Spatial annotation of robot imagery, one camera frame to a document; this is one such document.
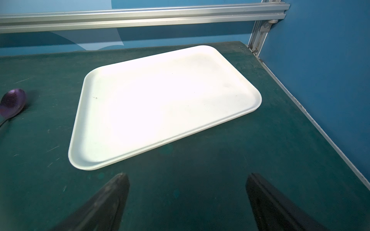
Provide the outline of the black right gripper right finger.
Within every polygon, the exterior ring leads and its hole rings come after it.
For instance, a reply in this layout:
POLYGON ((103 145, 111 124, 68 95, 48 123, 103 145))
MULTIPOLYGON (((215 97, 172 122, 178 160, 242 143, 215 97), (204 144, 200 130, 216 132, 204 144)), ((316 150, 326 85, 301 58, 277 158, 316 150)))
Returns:
POLYGON ((327 231, 262 175, 252 173, 246 192, 259 231, 327 231))

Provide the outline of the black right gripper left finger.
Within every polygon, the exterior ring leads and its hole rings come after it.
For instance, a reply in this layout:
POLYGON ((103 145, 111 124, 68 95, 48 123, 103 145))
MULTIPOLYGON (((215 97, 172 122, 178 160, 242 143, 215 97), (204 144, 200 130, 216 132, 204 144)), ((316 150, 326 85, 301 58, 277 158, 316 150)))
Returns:
POLYGON ((129 194, 127 174, 119 173, 52 231, 117 231, 129 194))

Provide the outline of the purple metal spoon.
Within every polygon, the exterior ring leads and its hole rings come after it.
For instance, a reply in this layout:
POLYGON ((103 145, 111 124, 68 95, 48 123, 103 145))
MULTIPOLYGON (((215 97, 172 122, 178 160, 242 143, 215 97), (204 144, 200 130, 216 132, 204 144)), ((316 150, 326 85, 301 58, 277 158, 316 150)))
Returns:
POLYGON ((9 119, 18 115, 26 105, 27 95, 23 89, 8 91, 1 99, 1 126, 9 119))

